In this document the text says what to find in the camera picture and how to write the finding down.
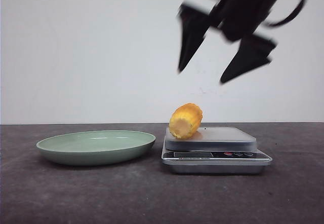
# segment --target light green plate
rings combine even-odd
[[[93,166],[123,162],[146,153],[155,142],[152,134],[104,130],[58,135],[37,143],[40,153],[50,161]]]

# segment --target kitchen scale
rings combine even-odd
[[[198,128],[189,139],[167,128],[161,158],[172,172],[209,174],[258,174],[272,161],[256,138],[233,127]]]

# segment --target white wall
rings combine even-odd
[[[203,122],[324,121],[322,0],[261,30],[279,42],[273,62],[223,86],[238,43],[215,31],[177,74],[182,1],[2,0],[2,123],[167,122],[187,102]],[[269,18],[297,2],[279,0]]]

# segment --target corn cob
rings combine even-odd
[[[203,111],[194,103],[177,108],[169,122],[170,133],[177,139],[190,138],[199,128]]]

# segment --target scale platform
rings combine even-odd
[[[254,137],[232,127],[199,128],[187,140],[167,128],[161,158],[171,171],[187,174],[258,174],[272,161]]]

